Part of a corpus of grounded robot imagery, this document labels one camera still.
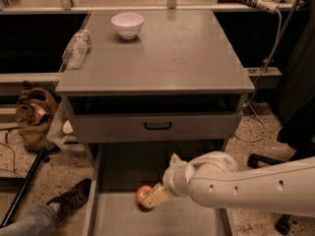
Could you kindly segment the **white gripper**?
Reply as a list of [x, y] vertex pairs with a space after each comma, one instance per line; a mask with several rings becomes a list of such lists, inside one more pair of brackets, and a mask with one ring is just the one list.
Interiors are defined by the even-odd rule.
[[154, 208], [170, 200], [173, 197], [187, 197], [188, 185], [196, 168], [174, 153], [169, 161], [162, 178], [163, 185], [157, 183], [153, 187], [146, 186], [141, 205], [145, 208]]

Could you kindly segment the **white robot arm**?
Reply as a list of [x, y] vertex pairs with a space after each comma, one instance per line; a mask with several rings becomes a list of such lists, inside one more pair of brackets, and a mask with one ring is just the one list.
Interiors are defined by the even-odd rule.
[[228, 154], [213, 151], [188, 162], [171, 156], [160, 184], [137, 191], [137, 203], [153, 208], [173, 197], [202, 207], [241, 207], [315, 216], [315, 157], [239, 171]]

